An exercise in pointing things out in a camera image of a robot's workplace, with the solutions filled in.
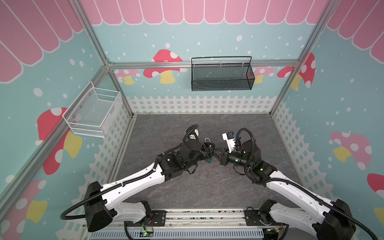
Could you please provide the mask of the blue padlock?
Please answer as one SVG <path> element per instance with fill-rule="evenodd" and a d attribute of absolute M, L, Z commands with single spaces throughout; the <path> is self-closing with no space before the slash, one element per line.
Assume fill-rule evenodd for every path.
<path fill-rule="evenodd" d="M 209 138 L 205 138 L 205 143 L 210 143 L 210 142 L 211 142 L 211 140 Z M 206 162 L 208 162 L 208 163 L 211 163 L 211 161 L 212 161 L 212 157 L 206 159 Z"/>

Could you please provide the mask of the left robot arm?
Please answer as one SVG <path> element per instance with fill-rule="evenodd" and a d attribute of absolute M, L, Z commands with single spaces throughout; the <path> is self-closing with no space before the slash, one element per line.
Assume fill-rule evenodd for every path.
<path fill-rule="evenodd" d="M 154 218 L 149 203 L 126 203 L 125 200 L 147 188 L 172 180 L 183 172 L 191 175 L 200 161 L 212 158 L 215 144 L 211 141 L 200 142 L 197 128 L 197 124 L 190 126 L 177 146 L 156 155 L 155 161 L 143 170 L 108 184 L 101 185 L 98 181 L 91 183 L 85 198 L 64 210 L 60 219 L 85 219 L 90 233 L 118 221 L 147 225 Z"/>

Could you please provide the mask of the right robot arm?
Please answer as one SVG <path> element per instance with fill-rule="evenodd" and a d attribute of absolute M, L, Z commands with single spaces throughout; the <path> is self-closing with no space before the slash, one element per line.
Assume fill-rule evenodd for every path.
<path fill-rule="evenodd" d="M 377 239 L 373 231 L 353 218 L 347 203 L 317 195 L 263 161 L 250 130 L 241 128 L 236 134 L 227 132 L 222 137 L 227 148 L 215 151 L 221 165 L 242 167 L 242 174 L 253 184 L 273 190 L 298 206 L 294 209 L 267 200 L 259 209 L 261 217 L 305 231 L 318 240 L 350 240 L 357 228 Z"/>

